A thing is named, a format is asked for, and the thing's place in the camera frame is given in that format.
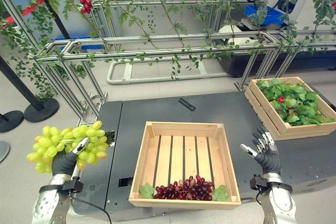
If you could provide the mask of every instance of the black cable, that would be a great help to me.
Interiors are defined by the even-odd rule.
[[[88,204],[88,205],[90,205],[90,206],[93,206],[93,207],[98,208],[99,210],[102,210],[102,211],[107,215],[107,217],[109,218],[109,222],[110,222],[110,224],[112,224],[111,217],[110,217],[109,213],[106,212],[106,211],[105,211],[103,208],[101,208],[100,206],[97,206],[97,205],[95,205],[95,204],[93,204],[93,203],[87,202],[87,201],[82,200],[82,199],[77,199],[77,198],[75,198],[74,196],[72,196],[71,194],[67,194],[67,195],[68,195],[71,199],[73,199],[73,200],[76,200],[76,201],[79,201],[79,202]]]
[[[261,191],[258,192],[257,196],[256,196],[256,201],[258,202],[259,205],[261,205],[260,201],[258,200],[258,196],[261,194]]]

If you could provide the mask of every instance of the green grape bunch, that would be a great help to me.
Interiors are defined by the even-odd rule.
[[[29,162],[36,162],[35,170],[38,173],[51,173],[51,164],[58,152],[71,152],[84,138],[89,138],[87,146],[77,157],[77,167],[85,169],[86,163],[96,164],[98,159],[106,158],[107,137],[105,131],[100,130],[101,121],[96,121],[90,126],[80,125],[74,129],[65,128],[60,131],[57,127],[44,126],[42,135],[34,138],[33,149],[35,152],[27,154]]]

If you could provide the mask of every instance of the floor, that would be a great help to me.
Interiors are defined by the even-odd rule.
[[[208,72],[222,71],[216,61],[206,62]],[[115,70],[113,78],[119,78],[123,69]],[[180,95],[206,94],[217,92],[236,91],[234,81],[230,77],[200,79],[178,82],[144,83],[123,86],[112,86],[106,83],[108,64],[98,63],[93,68],[103,91],[109,94],[108,100],[137,100],[160,97],[173,97]],[[167,74],[167,63],[153,64],[150,68],[144,65],[134,67],[136,77],[162,76]],[[308,84],[317,88],[327,99],[336,104],[336,72],[315,71],[290,73],[286,76],[300,76]],[[32,83],[25,82],[31,90]],[[28,106],[23,96],[0,73],[0,111],[5,113],[11,110],[21,110]],[[37,174],[32,164],[26,161],[25,156],[31,152],[33,138],[38,135],[45,125],[54,125],[59,128],[74,126],[78,119],[71,111],[65,100],[58,96],[59,111],[51,118],[40,123],[23,121],[16,129],[0,134],[0,140],[7,141],[11,145],[9,155],[0,163],[0,223],[29,223],[31,222],[31,210],[38,197],[38,190],[48,183],[49,174]],[[336,218],[336,185],[333,187],[306,194],[293,196],[297,204],[297,222],[305,224],[334,223]],[[91,217],[75,217],[68,215],[68,223],[106,223],[105,220]],[[242,204],[231,211],[200,210],[181,211],[168,213],[164,216],[153,217],[124,223],[262,223],[263,211],[256,202]]]

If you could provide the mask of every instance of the robotic arm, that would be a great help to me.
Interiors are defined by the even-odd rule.
[[[254,175],[250,181],[251,189],[259,191],[262,199],[266,224],[296,224],[296,205],[291,197],[291,186],[284,184],[281,179],[281,163],[277,147],[272,136],[263,127],[258,133],[253,133],[258,152],[241,144],[240,148],[253,157],[261,165],[263,176]]]
[[[66,223],[66,215],[71,205],[69,193],[78,193],[83,189],[79,177],[71,179],[71,175],[78,154],[88,142],[89,139],[85,137],[72,152],[55,156],[51,165],[53,177],[49,185],[40,188],[40,195],[33,207],[33,224]]]

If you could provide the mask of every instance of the wooden crate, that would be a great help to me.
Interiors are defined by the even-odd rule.
[[[199,174],[225,185],[226,201],[143,199],[139,186],[168,185]],[[241,204],[224,126],[146,122],[129,201],[137,207],[233,209]]]
[[[289,84],[303,84],[307,91],[313,91],[299,77],[278,78],[280,82]],[[329,135],[336,129],[336,122],[321,125],[291,126],[285,123],[276,110],[268,102],[262,91],[257,86],[258,80],[251,80],[245,90],[245,96],[257,113],[263,125],[272,134],[274,140],[285,140],[293,138]],[[336,118],[336,113],[319,96],[317,96],[317,108],[328,118]]]

